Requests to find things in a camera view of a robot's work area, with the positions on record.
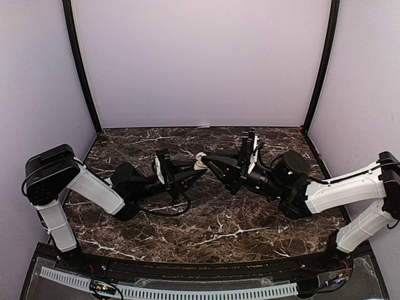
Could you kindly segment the small white charging case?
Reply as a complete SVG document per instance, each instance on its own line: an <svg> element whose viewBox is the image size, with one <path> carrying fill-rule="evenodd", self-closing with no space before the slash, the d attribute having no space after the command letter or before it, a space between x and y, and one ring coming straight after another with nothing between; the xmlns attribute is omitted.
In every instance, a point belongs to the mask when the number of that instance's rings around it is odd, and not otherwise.
<svg viewBox="0 0 400 300"><path fill-rule="evenodd" d="M206 153L204 152L199 152L196 154L196 162L194 163L194 170L199 171L199 170L204 170L207 169L208 167L201 161L201 159L206 156Z"/></svg>

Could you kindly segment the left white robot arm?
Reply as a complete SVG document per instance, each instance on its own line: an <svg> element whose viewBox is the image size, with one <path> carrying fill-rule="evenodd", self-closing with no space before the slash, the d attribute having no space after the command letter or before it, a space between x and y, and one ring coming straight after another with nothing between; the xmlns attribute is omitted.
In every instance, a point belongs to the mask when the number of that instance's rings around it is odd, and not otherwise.
<svg viewBox="0 0 400 300"><path fill-rule="evenodd" d="M205 169L195 162L172 160L168 149L158 150L153 175L141 174L131 163L121 163L103 179L78 159L68 144L62 144L29 158L25 164L23 195L35 207L63 261L75 273L88 268L88 258L78 251L79 243L69 225L59 196L74 193L100 207L105 213L129 221L144 208L141 203L159 194L172 200L185 197Z"/></svg>

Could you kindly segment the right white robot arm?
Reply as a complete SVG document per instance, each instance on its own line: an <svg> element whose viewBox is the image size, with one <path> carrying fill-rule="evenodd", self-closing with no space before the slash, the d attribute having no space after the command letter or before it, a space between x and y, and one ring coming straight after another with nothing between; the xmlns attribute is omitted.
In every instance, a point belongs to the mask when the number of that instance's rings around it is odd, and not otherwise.
<svg viewBox="0 0 400 300"><path fill-rule="evenodd" d="M267 168L256 154L198 154L203 163L231 193L242 187L279 201L279 210L290 219L303 219L325 210L372 200L372 204L348 225L330 235L328 250L320 255L319 266L332 271L343 255L383 227L399 223L399 161L382 152L368 166L327 180L313 179L310 165L296 151L277 157Z"/></svg>

